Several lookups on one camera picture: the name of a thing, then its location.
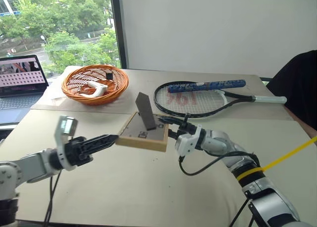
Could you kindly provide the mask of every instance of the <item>beige table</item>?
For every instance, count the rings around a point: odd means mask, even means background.
[[[230,92],[242,95],[263,95],[271,96],[272,93],[263,85],[259,77],[255,75],[237,75],[237,74],[212,74],[212,73],[189,73],[189,72],[165,72],[165,71],[147,71],[147,70],[130,70],[125,72],[129,76],[129,86],[126,91],[113,103],[102,106],[87,106],[69,98],[53,99],[56,96],[63,95],[61,92],[61,83],[66,75],[78,66],[69,66],[61,78],[46,90],[43,97],[32,107],[40,110],[56,111],[75,111],[75,112],[98,112],[98,113],[116,113],[131,114],[137,107],[135,99],[139,92],[143,92],[150,97],[153,112],[161,112],[153,102],[155,89],[169,81],[222,81],[245,79],[247,85],[243,88],[232,88]],[[259,104],[247,103],[237,104],[216,114],[217,117],[223,118],[257,118],[257,119],[283,119],[292,120],[281,104]]]
[[[92,138],[116,134],[128,114],[31,110],[0,146],[1,160],[15,160],[45,148],[54,148],[53,133],[61,114],[79,120],[76,136]],[[309,138],[298,123],[288,120],[200,120],[204,128],[223,130],[262,165],[289,152]],[[219,162],[189,177],[178,167],[174,141],[167,152],[112,146],[94,154],[94,160],[73,171],[63,171],[54,197],[52,222],[140,227],[228,226],[245,197],[241,187]],[[266,174],[297,208],[302,220],[317,225],[317,151],[311,145]],[[213,158],[195,151],[184,161],[194,171]],[[49,181],[18,187],[17,217],[43,221]],[[251,218],[246,209],[236,226]]]

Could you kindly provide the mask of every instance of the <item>yellow cable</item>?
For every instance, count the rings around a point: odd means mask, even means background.
[[[260,167],[260,168],[254,168],[254,169],[250,169],[250,170],[247,170],[245,171],[244,173],[240,174],[239,176],[237,176],[237,180],[240,181],[242,178],[256,172],[256,171],[263,171],[263,169]]]
[[[271,167],[279,164],[280,162],[284,161],[285,159],[289,158],[290,156],[296,154],[297,152],[301,151],[302,149],[305,149],[307,146],[309,146],[310,144],[314,143],[317,141],[317,136],[315,136],[314,138],[312,138],[311,140],[307,141],[306,143],[302,144],[301,146],[297,147],[296,149],[294,149],[293,151],[289,152],[288,154],[280,157],[279,159],[273,161],[272,163],[266,165],[264,168],[254,168],[254,169],[250,169],[245,171],[244,173],[240,174],[239,176],[237,176],[237,180],[240,181],[242,178],[257,172],[257,171],[266,171],[268,169],[270,169]]]
[[[302,149],[305,149],[307,146],[309,146],[310,144],[314,143],[315,141],[317,141],[317,136],[315,136],[311,140],[307,141],[306,143],[302,144],[301,146],[297,147],[296,149],[294,149],[293,151],[289,152],[288,154],[286,154],[286,155],[280,157],[279,159],[273,161],[272,163],[266,165],[263,168],[263,171],[266,171],[266,170],[270,169],[271,167],[275,166],[276,164],[279,164],[280,162],[282,162],[285,159],[289,158],[290,156],[296,154],[297,152],[301,151]]]

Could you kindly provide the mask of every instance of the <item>wicker basket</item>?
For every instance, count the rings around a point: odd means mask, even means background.
[[[95,88],[90,88],[88,81],[95,81],[108,86],[107,92],[101,97],[83,97],[79,93],[92,94]],[[66,96],[87,105],[101,105],[113,102],[128,87],[129,78],[122,69],[110,65],[89,65],[70,73],[62,83]]]

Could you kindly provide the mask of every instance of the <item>white wall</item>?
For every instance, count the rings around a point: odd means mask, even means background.
[[[273,77],[317,49],[317,0],[121,0],[128,68]]]

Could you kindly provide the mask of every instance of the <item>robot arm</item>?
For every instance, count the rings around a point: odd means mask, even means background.
[[[169,137],[176,139],[175,148],[180,155],[180,162],[195,149],[203,150],[212,156],[223,156],[236,151],[245,152],[222,131],[202,129],[201,125],[194,126],[188,123],[186,118],[184,121],[167,116],[161,116],[159,119],[164,123],[179,125],[177,132],[169,130]],[[257,159],[240,154],[224,157],[222,161],[239,181],[243,193],[251,200],[249,209],[258,226],[311,226],[300,222],[294,206],[264,175]]]
[[[90,140],[71,138],[77,120],[61,116],[55,131],[56,149],[45,149],[16,161],[0,162],[0,226],[15,221],[17,197],[15,188],[24,182],[32,183],[58,174],[60,170],[73,170],[93,160],[91,154],[114,144],[117,135],[102,135]]]

